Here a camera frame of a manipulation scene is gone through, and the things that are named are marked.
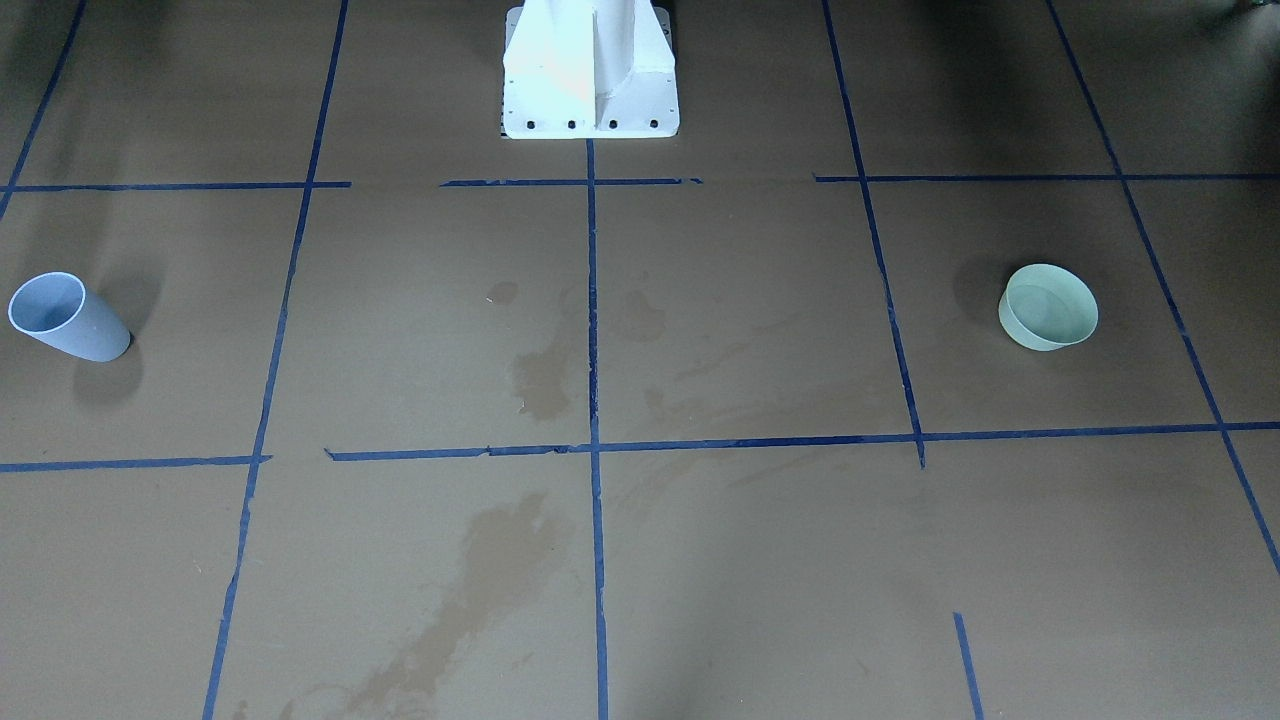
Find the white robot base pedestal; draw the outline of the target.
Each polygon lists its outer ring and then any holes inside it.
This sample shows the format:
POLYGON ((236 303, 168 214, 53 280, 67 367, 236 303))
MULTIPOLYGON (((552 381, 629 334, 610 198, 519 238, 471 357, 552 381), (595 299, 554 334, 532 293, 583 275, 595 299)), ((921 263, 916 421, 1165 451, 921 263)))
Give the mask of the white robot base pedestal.
POLYGON ((669 138, 681 124, 667 1, 524 1, 506 14, 512 140, 669 138))

